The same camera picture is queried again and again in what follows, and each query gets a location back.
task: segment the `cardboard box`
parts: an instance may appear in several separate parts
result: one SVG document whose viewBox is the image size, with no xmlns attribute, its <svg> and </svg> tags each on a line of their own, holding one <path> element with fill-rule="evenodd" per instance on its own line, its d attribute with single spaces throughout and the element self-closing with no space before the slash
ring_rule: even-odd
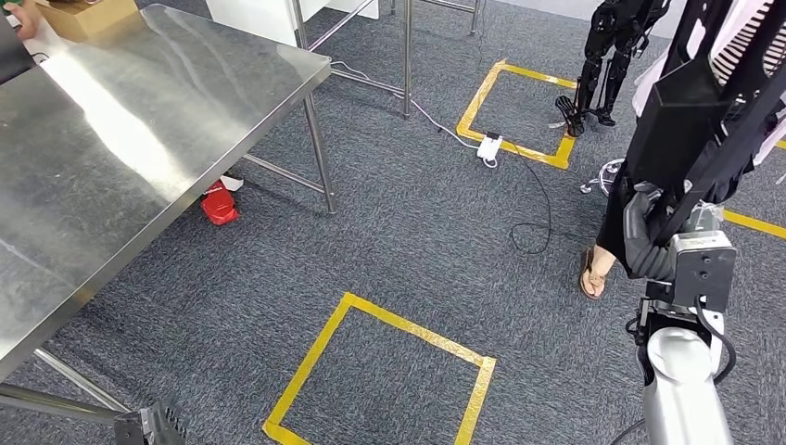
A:
<svg viewBox="0 0 786 445">
<path fill-rule="evenodd" d="M 136 14 L 134 0 L 101 0 L 89 5 L 84 2 L 59 3 L 36 0 L 38 9 L 57 35 L 83 42 L 115 23 Z"/>
</svg>

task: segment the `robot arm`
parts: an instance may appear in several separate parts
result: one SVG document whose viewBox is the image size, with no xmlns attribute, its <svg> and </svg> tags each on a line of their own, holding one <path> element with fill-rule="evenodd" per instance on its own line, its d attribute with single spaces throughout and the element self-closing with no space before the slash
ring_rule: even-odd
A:
<svg viewBox="0 0 786 445">
<path fill-rule="evenodd" d="M 786 91 L 786 70 L 762 70 L 786 21 L 786 2 L 771 4 L 728 81 L 720 84 L 710 51 L 730 7 L 731 0 L 689 0 L 631 140 L 627 167 L 619 173 L 661 192 L 652 203 L 632 197 L 624 218 L 628 266 L 650 278 L 628 332 L 639 347 L 645 423 L 656 445 L 732 443 L 716 385 L 736 360 L 722 336 L 736 251 L 713 224 L 707 229 L 692 217 L 729 167 L 752 158 L 758 146 L 750 141 Z M 705 33 L 691 54 L 688 41 L 697 21 Z M 727 125 L 739 99 L 744 113 Z M 720 342 L 729 363 L 716 374 Z"/>
</svg>

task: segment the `metal table top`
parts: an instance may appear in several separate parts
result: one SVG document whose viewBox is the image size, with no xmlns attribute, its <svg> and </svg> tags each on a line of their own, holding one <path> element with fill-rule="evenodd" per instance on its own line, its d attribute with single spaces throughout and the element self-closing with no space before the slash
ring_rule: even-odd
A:
<svg viewBox="0 0 786 445">
<path fill-rule="evenodd" d="M 153 5 L 0 85 L 0 381 L 329 62 Z"/>
</svg>

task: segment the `white power strip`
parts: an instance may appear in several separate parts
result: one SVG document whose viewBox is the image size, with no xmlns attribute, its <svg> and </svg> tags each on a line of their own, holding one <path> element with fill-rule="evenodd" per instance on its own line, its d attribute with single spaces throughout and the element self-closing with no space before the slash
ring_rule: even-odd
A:
<svg viewBox="0 0 786 445">
<path fill-rule="evenodd" d="M 502 145 L 502 136 L 496 133 L 486 133 L 480 147 L 477 148 L 477 156 L 483 160 L 483 164 L 490 169 L 497 168 L 497 153 Z"/>
</svg>

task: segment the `person's leg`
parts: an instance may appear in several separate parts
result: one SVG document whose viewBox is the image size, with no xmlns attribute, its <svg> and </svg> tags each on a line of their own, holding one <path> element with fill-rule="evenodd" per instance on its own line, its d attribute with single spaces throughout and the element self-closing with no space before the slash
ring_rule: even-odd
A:
<svg viewBox="0 0 786 445">
<path fill-rule="evenodd" d="M 622 214 L 631 195 L 629 180 L 624 177 L 626 168 L 627 163 L 624 162 L 612 184 L 603 225 L 595 238 L 595 246 L 588 249 L 582 264 L 579 284 L 584 295 L 590 299 L 601 297 L 605 289 L 606 275 L 616 260 L 621 260 L 625 265 Z"/>
<path fill-rule="evenodd" d="M 587 266 L 581 274 L 581 289 L 591 299 L 599 299 L 606 288 L 606 275 L 616 258 L 612 252 L 598 245 L 587 252 Z"/>
</svg>

